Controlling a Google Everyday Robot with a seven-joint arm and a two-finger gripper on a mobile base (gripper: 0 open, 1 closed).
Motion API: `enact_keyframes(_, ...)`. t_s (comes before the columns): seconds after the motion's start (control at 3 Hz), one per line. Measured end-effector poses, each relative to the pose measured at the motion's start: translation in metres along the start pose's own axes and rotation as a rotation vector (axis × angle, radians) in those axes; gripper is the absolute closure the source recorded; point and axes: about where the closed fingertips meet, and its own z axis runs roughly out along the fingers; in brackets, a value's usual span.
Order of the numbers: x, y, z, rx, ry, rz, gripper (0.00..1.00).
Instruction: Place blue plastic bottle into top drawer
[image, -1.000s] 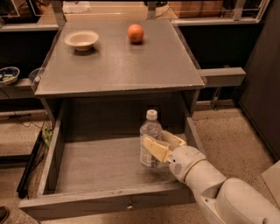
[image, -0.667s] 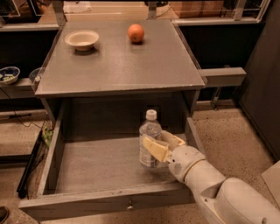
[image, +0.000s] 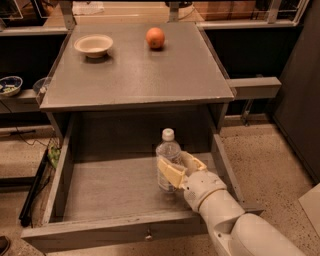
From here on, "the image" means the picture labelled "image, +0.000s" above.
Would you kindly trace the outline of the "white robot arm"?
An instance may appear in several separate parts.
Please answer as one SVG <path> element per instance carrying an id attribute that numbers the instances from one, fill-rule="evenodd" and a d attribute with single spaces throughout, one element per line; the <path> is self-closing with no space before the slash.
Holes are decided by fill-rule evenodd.
<path id="1" fill-rule="evenodd" d="M 245 212 L 203 162 L 185 151 L 181 156 L 180 165 L 160 156 L 157 167 L 184 191 L 186 202 L 204 220 L 219 256 L 306 256 L 266 220 Z"/>

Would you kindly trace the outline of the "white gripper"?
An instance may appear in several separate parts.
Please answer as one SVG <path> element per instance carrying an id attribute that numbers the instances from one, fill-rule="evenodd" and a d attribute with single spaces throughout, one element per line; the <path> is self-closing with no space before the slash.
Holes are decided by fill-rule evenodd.
<path id="1" fill-rule="evenodd" d="M 184 198 L 194 212 L 199 212 L 202 202 L 212 193 L 226 190 L 226 184 L 218 175 L 207 170 L 207 166 L 187 151 L 181 152 L 183 165 L 171 163 L 160 157 L 157 167 L 164 177 L 175 188 L 181 188 L 185 174 L 188 177 L 185 183 Z"/>

